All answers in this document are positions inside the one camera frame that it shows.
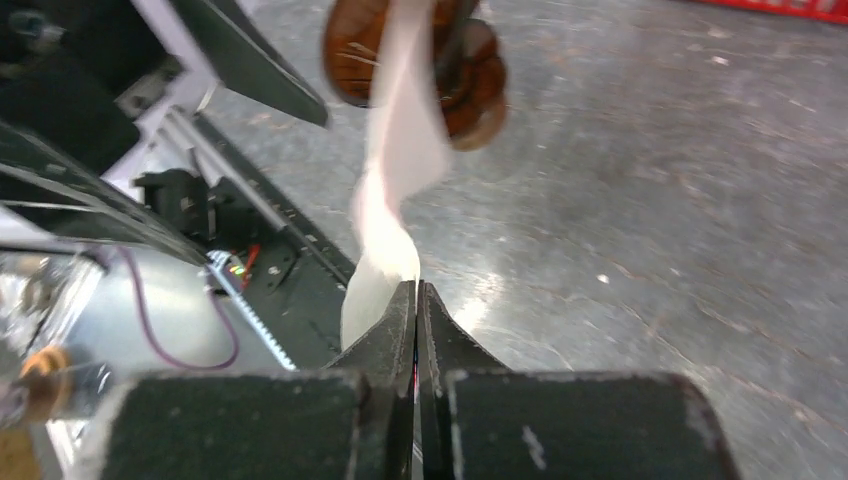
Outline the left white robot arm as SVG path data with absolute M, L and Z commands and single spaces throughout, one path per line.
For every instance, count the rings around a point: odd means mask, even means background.
M 5 1 L 1 202 L 42 229 L 57 211 L 111 219 L 193 264 L 204 250 L 121 190 L 167 114 L 223 87 L 325 126 L 322 98 L 236 1 Z

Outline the brown transparent dripper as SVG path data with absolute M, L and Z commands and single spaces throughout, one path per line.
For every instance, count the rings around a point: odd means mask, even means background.
M 501 131 L 507 70 L 495 30 L 472 16 L 477 1 L 437 1 L 430 27 L 441 113 L 452 147 L 478 150 Z M 322 57 L 332 90 L 345 103 L 369 106 L 387 1 L 340 0 L 326 23 Z

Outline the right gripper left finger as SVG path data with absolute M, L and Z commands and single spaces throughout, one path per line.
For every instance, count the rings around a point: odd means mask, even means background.
M 412 476 L 417 286 L 400 283 L 377 324 L 327 365 L 360 378 L 349 479 Z

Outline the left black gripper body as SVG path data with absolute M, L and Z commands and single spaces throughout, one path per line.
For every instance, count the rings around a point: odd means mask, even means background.
M 4 1 L 1 117 L 97 174 L 141 139 L 130 100 L 143 79 L 183 71 L 130 1 Z

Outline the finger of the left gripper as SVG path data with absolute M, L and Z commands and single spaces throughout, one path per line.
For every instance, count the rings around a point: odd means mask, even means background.
M 237 1 L 170 3 L 224 87 L 311 124 L 325 127 L 321 96 L 259 32 Z

